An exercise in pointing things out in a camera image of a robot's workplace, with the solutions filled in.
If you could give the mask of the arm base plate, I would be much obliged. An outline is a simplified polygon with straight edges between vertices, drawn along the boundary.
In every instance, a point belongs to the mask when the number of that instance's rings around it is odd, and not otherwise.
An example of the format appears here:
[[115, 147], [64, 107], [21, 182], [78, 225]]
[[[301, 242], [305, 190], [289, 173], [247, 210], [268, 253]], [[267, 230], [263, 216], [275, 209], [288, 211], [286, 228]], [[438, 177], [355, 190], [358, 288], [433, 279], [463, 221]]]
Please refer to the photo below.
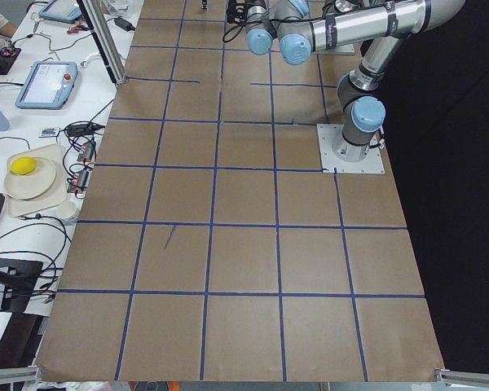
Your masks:
[[328, 174], [384, 174], [379, 147], [370, 149], [360, 162], [347, 162], [333, 151], [333, 140], [341, 134], [341, 124], [317, 124], [322, 171]]
[[353, 44], [346, 44], [334, 48], [327, 48], [326, 43], [316, 43], [314, 44], [314, 52], [321, 55], [353, 56], [355, 54], [355, 47]]

